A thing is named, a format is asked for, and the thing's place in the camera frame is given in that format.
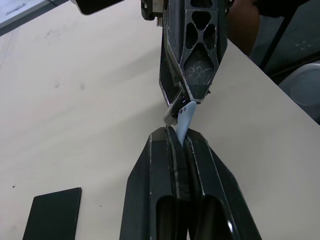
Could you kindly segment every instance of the table surface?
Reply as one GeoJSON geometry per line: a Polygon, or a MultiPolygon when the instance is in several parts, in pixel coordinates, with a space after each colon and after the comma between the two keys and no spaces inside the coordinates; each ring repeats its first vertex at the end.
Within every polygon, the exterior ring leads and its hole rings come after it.
{"type": "MultiPolygon", "coordinates": [[[[127,178],[164,126],[162,29],[127,0],[67,2],[0,38],[0,239],[34,196],[82,187],[76,240],[119,238],[127,178]]],[[[238,180],[264,240],[319,239],[320,128],[229,43],[191,128],[238,180]]]]}

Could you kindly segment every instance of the gray floor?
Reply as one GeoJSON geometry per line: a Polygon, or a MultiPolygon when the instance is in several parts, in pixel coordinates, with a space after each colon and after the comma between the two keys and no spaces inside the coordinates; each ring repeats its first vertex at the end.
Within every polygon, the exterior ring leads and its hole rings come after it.
{"type": "MultiPolygon", "coordinates": [[[[320,0],[311,0],[295,13],[272,55],[266,72],[320,51],[320,0]]],[[[261,17],[260,33],[251,59],[259,65],[283,18],[261,17]]]]}

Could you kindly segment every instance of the person's leg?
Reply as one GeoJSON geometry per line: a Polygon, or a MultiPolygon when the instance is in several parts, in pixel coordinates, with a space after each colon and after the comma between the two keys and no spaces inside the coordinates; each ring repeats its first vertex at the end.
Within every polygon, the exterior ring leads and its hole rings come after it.
{"type": "Polygon", "coordinates": [[[244,54],[250,55],[260,25],[260,14],[254,5],[256,0],[235,0],[227,16],[228,38],[244,54]]]}

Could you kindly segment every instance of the white table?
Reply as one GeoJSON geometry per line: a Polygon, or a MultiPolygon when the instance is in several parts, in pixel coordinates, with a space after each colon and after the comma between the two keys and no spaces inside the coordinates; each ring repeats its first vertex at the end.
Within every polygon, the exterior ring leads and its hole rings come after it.
{"type": "MultiPolygon", "coordinates": [[[[162,30],[140,11],[126,0],[82,16],[68,2],[0,38],[1,240],[22,239],[34,196],[74,187],[76,240],[119,238],[127,177],[166,111],[162,30]]],[[[210,90],[191,128],[262,238],[319,239],[319,126],[231,43],[210,90]]]]}

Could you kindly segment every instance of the light blue object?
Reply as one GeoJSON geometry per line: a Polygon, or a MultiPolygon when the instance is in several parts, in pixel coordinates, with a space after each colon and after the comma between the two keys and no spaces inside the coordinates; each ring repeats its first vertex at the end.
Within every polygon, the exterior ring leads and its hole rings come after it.
{"type": "Polygon", "coordinates": [[[195,101],[191,101],[187,105],[185,105],[183,108],[181,108],[179,111],[178,124],[176,126],[175,132],[182,146],[184,146],[184,141],[185,141],[192,117],[195,113],[196,106],[197,106],[197,103],[195,101]]]}
{"type": "Polygon", "coordinates": [[[320,62],[298,68],[279,87],[320,124],[320,62]]]}

